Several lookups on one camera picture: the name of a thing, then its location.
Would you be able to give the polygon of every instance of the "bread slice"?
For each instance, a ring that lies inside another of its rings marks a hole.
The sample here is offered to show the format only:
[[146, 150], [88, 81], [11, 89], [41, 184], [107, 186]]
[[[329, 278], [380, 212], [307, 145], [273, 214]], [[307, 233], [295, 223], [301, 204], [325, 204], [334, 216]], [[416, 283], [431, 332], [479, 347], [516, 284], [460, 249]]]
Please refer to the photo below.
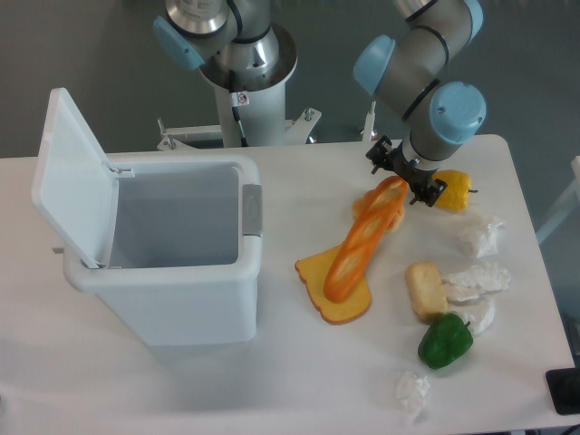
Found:
[[310, 300], [329, 324], [347, 324], [357, 319], [366, 313], [372, 300], [371, 291], [364, 277], [348, 299], [340, 304], [329, 301], [324, 296], [324, 280], [339, 250], [340, 246], [337, 246], [295, 263], [300, 278], [306, 284]]
[[428, 324], [447, 313], [447, 297], [437, 265], [431, 261], [413, 263], [405, 272], [413, 311]]

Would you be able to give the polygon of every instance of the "toy food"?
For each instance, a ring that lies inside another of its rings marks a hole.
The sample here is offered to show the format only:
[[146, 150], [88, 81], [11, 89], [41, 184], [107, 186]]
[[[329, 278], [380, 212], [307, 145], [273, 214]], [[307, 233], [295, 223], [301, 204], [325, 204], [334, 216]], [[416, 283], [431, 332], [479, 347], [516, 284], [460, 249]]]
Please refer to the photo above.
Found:
[[[371, 197], [372, 190], [366, 192], [362, 197], [358, 198], [353, 202], [352, 211], [353, 211], [353, 218], [359, 217], [361, 212], [363, 211], [364, 207], [366, 207], [369, 198]], [[389, 226], [389, 231], [394, 231], [399, 227], [399, 224], [402, 222], [403, 218], [405, 217], [405, 207], [401, 204], [399, 210], [397, 210], [397, 214], [395, 215], [394, 219]]]
[[407, 187], [403, 179], [392, 176], [372, 191], [324, 280], [327, 299], [335, 303], [345, 301], [361, 281], [382, 234], [399, 213]]
[[440, 179], [447, 183], [435, 205], [451, 211], [465, 210], [469, 205], [469, 194], [476, 192], [471, 190], [471, 177], [465, 172], [454, 169], [438, 170], [433, 174], [433, 179]]
[[458, 315], [446, 313], [429, 327], [418, 354], [431, 369], [440, 369], [457, 360], [472, 344], [468, 325]]
[[423, 322], [434, 322], [447, 313], [447, 295], [435, 263], [413, 263], [407, 267], [405, 278], [413, 311]]
[[371, 305], [371, 292], [366, 280], [361, 279], [346, 301], [336, 304], [324, 296], [324, 280], [340, 246], [315, 256], [296, 261], [295, 268], [306, 284], [310, 300], [329, 324], [346, 324], [360, 317]]

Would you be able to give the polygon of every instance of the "crumpled white paper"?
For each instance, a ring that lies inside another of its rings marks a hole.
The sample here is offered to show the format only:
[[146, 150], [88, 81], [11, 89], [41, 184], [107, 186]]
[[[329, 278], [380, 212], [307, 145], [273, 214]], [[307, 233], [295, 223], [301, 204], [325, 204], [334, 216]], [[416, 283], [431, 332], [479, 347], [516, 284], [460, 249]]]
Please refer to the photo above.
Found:
[[493, 256], [498, 253], [498, 231], [505, 225], [499, 217], [478, 217], [458, 233], [458, 238], [472, 258]]
[[[443, 277], [443, 282], [450, 284], [445, 287], [450, 290], [448, 298], [457, 302], [472, 299], [468, 296], [473, 293], [474, 289], [479, 293], [505, 292], [509, 289], [510, 281], [509, 271], [496, 262], [482, 262], [463, 272]], [[462, 293], [465, 293], [466, 297], [461, 300]]]
[[405, 372], [397, 383], [397, 400], [414, 420], [425, 408], [429, 388], [427, 376], [421, 378], [413, 372]]
[[466, 302], [479, 299], [481, 292], [475, 287], [443, 283], [443, 290], [448, 302]]
[[477, 304], [456, 305], [450, 311], [458, 315], [464, 323], [469, 322], [471, 333], [478, 335], [488, 329], [496, 317], [496, 303], [483, 296]]

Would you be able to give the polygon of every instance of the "white trash bin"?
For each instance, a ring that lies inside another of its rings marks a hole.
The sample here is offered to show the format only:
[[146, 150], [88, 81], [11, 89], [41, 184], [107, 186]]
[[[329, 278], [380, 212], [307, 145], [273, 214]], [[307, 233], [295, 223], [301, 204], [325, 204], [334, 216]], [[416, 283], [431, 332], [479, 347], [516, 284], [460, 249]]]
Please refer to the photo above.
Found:
[[262, 191], [253, 160], [106, 156], [65, 89], [51, 97], [33, 203], [64, 240], [63, 270], [147, 345], [256, 333]]

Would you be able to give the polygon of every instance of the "white table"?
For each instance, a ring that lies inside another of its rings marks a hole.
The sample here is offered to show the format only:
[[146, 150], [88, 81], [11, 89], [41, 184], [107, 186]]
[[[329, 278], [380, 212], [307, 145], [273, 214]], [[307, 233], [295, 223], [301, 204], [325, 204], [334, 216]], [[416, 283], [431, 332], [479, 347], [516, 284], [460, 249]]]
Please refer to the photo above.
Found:
[[[247, 149], [264, 186], [258, 333], [248, 343], [148, 349], [94, 296], [64, 280], [53, 232], [32, 206], [35, 159], [0, 160], [0, 432], [87, 434], [442, 434], [566, 426], [545, 371], [573, 366], [507, 144], [479, 136], [447, 168], [475, 189], [467, 215], [407, 207], [367, 271], [362, 318], [325, 323], [295, 260], [342, 241], [351, 202], [371, 175], [361, 143]], [[507, 221], [496, 260], [512, 288], [472, 349], [437, 372], [417, 357], [418, 322], [403, 271], [434, 260], [442, 274], [472, 261], [455, 240], [471, 215]], [[428, 375], [423, 414], [395, 399], [404, 371]]]

